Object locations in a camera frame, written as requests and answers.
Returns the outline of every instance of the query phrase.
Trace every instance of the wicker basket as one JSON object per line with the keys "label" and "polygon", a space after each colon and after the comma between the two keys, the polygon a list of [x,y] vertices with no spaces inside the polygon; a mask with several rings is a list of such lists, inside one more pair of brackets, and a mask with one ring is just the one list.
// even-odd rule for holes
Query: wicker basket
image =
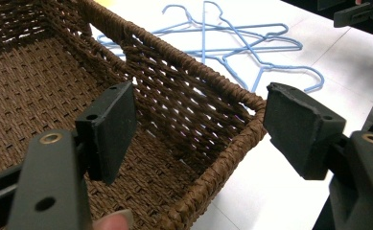
{"label": "wicker basket", "polygon": [[134,229],[190,228],[265,135],[265,102],[89,0],[0,0],[0,172],[33,136],[74,128],[106,88],[133,80],[136,135],[113,185],[88,181],[92,216],[129,208]]}

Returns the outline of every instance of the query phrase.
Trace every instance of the fingertip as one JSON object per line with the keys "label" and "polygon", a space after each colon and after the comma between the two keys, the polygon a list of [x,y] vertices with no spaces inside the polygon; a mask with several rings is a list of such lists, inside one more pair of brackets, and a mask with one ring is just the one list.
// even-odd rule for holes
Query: fingertip
{"label": "fingertip", "polygon": [[109,214],[93,223],[94,230],[129,230],[133,225],[131,210]]}

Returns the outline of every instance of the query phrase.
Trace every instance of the wire hanger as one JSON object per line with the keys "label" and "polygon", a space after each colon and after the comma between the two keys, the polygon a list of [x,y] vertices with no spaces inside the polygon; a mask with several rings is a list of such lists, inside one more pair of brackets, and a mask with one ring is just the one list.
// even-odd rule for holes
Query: wire hanger
{"label": "wire hanger", "polygon": [[[219,10],[219,20],[227,24],[227,26],[221,26],[221,25],[214,25],[209,24],[206,22],[205,18],[205,5],[206,4],[212,4],[217,7]],[[259,52],[281,52],[281,51],[297,51],[301,50],[303,48],[303,45],[292,38],[283,36],[285,33],[288,32],[289,28],[283,23],[272,23],[272,24],[263,24],[263,25],[249,25],[249,26],[234,26],[231,24],[230,21],[225,19],[223,15],[223,11],[221,7],[212,1],[204,1],[203,2],[203,13],[202,13],[202,22],[197,21],[192,17],[192,15],[188,12],[188,10],[181,5],[167,5],[163,10],[162,13],[165,13],[167,9],[169,8],[181,8],[184,10],[186,15],[186,21],[174,24],[169,27],[162,28],[160,30],[153,31],[153,35],[167,35],[167,34],[177,34],[177,33],[191,33],[191,32],[201,32],[201,49],[200,50],[185,50],[186,54],[195,57],[195,58],[201,58],[201,62],[205,63],[205,60],[207,58],[214,59],[218,63],[220,63],[224,68],[228,71],[228,73],[236,80],[236,82],[244,89],[247,89],[251,92],[255,92],[259,81],[265,71],[272,71],[272,70],[307,70],[314,72],[319,77],[319,83],[307,87],[304,89],[305,92],[311,92],[316,89],[320,89],[324,84],[324,77],[323,75],[315,70],[313,67],[309,66],[293,66],[293,65],[281,65],[281,64],[274,64],[269,61],[263,61],[258,53]],[[249,31],[248,29],[257,29],[257,28],[278,28],[280,27],[281,30],[277,32],[268,32],[266,34],[258,34],[254,33],[252,31]],[[205,37],[207,32],[211,31],[217,31],[217,32],[225,32],[225,33],[233,33],[236,35],[244,44],[242,47],[229,47],[229,48],[217,48],[217,49],[206,49],[205,46]],[[248,43],[245,39],[245,36],[255,37],[256,40],[254,42]],[[106,46],[109,49],[119,48],[117,44],[112,42],[109,39],[105,39],[105,35],[99,35],[97,37],[97,40],[102,43],[104,46]],[[290,45],[283,45],[283,46],[259,46],[261,43],[264,43],[266,41],[272,41],[272,40],[279,40],[283,41],[285,43],[290,43]],[[218,52],[226,52],[224,55],[219,57],[219,55],[216,55],[215,53]],[[228,58],[240,54],[240,53],[251,53],[252,56],[255,58],[255,60],[261,65],[260,70],[258,72],[258,75],[255,79],[254,84],[251,88],[247,86],[245,81],[239,77],[238,73],[229,65]],[[123,57],[124,54],[117,54],[117,56]]]}

